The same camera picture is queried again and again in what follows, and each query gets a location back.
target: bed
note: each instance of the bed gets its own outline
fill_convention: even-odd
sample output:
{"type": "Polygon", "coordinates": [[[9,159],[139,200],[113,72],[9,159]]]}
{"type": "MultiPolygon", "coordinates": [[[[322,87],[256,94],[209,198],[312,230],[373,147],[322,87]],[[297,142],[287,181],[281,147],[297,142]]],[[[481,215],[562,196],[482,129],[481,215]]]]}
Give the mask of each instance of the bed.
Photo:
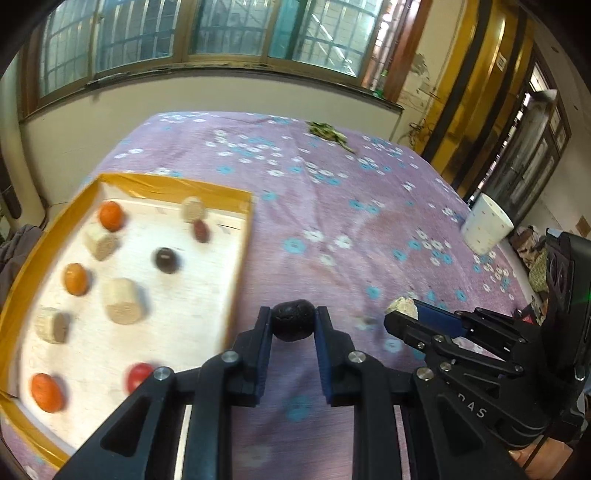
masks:
{"type": "MultiPolygon", "coordinates": [[[[293,118],[167,112],[148,119],[97,166],[209,181],[256,196],[236,315],[249,329],[261,305],[298,298],[329,308],[335,328],[385,365],[411,371],[422,355],[386,333],[399,296],[447,310],[524,307],[498,248],[474,255],[460,226],[468,208],[413,151],[341,129],[349,152],[293,118]]],[[[55,470],[2,419],[13,453],[34,480],[55,470]]],[[[331,409],[320,389],[312,338],[274,339],[256,409],[233,414],[236,479],[350,478],[352,408],[331,409]]]]}

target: yellow tape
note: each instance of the yellow tape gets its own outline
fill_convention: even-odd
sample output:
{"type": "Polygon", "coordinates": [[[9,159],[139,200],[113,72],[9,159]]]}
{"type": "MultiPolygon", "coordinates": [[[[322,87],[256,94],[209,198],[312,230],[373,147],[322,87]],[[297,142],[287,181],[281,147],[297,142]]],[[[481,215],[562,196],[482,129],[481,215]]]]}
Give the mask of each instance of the yellow tape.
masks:
{"type": "MultiPolygon", "coordinates": [[[[181,203],[186,197],[201,198],[209,209],[225,210],[247,216],[246,241],[242,245],[240,272],[242,271],[248,239],[252,225],[252,194],[243,190],[205,183],[202,181],[176,179],[166,176],[103,173],[82,190],[62,211],[46,230],[17,275],[2,315],[0,316],[0,411],[11,422],[14,430],[44,460],[61,468],[68,460],[68,455],[48,440],[14,403],[9,391],[9,372],[12,359],[16,354],[23,321],[37,290],[46,277],[61,246],[74,231],[78,223],[92,207],[100,184],[113,185],[128,195],[136,198],[181,203]]],[[[232,299],[236,305],[238,288],[232,299]]]]}

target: orange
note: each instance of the orange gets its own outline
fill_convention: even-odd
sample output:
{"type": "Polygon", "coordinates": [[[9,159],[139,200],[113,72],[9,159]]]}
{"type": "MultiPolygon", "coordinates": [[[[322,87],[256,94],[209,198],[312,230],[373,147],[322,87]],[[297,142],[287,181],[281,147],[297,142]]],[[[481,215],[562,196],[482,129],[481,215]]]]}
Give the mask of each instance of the orange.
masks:
{"type": "Polygon", "coordinates": [[[33,375],[31,396],[39,408],[48,413],[55,413],[64,407],[64,395],[60,386],[47,374],[33,375]]]}
{"type": "Polygon", "coordinates": [[[79,263],[68,264],[64,270],[63,283],[68,293],[79,297],[88,290],[88,273],[79,263]]]}
{"type": "Polygon", "coordinates": [[[116,232],[123,226],[124,213],[117,202],[103,202],[99,209],[100,224],[109,232],[116,232]]]}

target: paper cup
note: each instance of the paper cup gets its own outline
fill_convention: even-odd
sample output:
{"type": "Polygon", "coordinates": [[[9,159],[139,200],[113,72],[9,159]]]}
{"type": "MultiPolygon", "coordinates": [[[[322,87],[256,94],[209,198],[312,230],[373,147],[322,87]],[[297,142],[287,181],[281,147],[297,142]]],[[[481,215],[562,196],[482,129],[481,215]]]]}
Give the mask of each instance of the paper cup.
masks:
{"type": "Polygon", "coordinates": [[[476,255],[487,254],[513,230],[513,222],[488,195],[480,194],[461,233],[476,255]]]}

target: wall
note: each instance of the wall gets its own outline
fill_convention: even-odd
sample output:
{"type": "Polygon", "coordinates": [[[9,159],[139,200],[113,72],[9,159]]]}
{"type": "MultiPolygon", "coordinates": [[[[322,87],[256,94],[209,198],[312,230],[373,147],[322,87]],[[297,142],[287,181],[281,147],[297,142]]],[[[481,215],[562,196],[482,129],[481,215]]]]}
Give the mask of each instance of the wall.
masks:
{"type": "Polygon", "coordinates": [[[591,93],[557,40],[543,25],[537,25],[535,42],[558,86],[572,137],[524,223],[533,222],[542,230],[553,224],[556,226],[557,222],[562,229],[576,233],[575,225],[581,215],[591,220],[591,93]]]}
{"type": "Polygon", "coordinates": [[[118,84],[43,110],[22,125],[25,154],[40,193],[67,202],[111,149],[149,116],[170,111],[267,113],[328,122],[390,138],[399,110],[336,88],[231,72],[118,84]]]}
{"type": "Polygon", "coordinates": [[[417,47],[426,67],[409,72],[398,103],[404,107],[400,127],[394,140],[409,145],[408,137],[401,138],[410,130],[409,123],[418,123],[430,106],[429,95],[420,90],[423,83],[427,91],[437,92],[441,76],[447,67],[449,55],[456,43],[457,31],[466,9],[466,0],[434,0],[417,47]]]}

